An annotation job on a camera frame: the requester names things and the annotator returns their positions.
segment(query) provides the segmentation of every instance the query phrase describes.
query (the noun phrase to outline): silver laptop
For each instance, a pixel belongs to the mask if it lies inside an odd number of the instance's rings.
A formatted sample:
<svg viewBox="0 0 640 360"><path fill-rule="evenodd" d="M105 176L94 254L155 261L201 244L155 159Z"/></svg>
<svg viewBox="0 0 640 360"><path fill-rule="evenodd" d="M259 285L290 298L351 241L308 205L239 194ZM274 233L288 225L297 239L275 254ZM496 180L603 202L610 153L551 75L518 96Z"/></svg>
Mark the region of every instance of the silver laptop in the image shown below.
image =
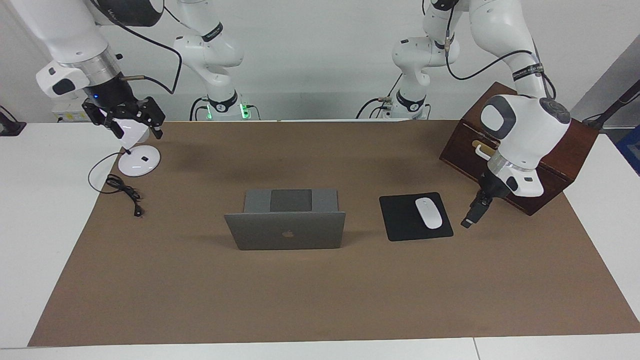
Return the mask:
<svg viewBox="0 0 640 360"><path fill-rule="evenodd" d="M225 220L240 250L337 249L346 214L334 189L249 190Z"/></svg>

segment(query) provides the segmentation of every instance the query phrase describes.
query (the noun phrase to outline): white mouse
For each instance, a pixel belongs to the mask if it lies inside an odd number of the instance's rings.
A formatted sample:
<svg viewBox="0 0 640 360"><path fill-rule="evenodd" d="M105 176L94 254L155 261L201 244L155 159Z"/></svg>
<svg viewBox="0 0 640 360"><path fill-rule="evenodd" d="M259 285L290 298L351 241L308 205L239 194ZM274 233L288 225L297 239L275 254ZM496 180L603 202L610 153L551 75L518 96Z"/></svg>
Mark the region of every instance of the white mouse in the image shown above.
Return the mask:
<svg viewBox="0 0 640 360"><path fill-rule="evenodd" d="M415 201L418 212L424 221L424 225L431 230L442 226L442 215L438 211L436 204L428 197L423 197Z"/></svg>

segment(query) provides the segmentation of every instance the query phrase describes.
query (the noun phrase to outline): white table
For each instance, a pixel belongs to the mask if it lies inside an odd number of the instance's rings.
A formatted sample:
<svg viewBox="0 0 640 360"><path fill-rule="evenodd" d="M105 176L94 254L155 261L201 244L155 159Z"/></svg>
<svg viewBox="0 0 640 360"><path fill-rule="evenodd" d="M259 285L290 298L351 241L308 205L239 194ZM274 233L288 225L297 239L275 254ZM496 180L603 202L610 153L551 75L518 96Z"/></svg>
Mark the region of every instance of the white table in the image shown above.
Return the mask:
<svg viewBox="0 0 640 360"><path fill-rule="evenodd" d="M88 170L119 150L92 124L30 124L0 138L0 359L638 359L640 334L330 343L25 347L98 193ZM113 160L95 172L101 184ZM601 135L565 191L636 316L640 177Z"/></svg>

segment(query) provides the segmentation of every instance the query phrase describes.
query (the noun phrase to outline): white handle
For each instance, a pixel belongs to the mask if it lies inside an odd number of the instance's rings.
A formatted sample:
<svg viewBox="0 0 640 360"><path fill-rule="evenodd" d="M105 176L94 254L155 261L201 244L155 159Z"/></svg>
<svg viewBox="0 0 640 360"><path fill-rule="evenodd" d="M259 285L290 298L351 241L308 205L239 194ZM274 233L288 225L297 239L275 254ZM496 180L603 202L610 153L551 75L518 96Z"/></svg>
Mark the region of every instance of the white handle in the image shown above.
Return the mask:
<svg viewBox="0 0 640 360"><path fill-rule="evenodd" d="M485 154L482 151L482 145L478 145L476 147L476 155L480 156L482 159L485 159L486 161L491 160L491 156L489 154Z"/></svg>

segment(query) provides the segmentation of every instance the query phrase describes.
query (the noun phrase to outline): blue object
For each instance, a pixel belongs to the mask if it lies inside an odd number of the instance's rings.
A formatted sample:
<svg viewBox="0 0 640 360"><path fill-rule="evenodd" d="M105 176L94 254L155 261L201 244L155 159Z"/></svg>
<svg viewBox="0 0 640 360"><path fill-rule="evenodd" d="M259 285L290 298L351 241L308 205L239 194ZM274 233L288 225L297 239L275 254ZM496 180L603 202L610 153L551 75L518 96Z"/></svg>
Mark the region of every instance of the blue object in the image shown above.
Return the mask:
<svg viewBox="0 0 640 360"><path fill-rule="evenodd" d="M620 140L616 147L640 175L640 126Z"/></svg>

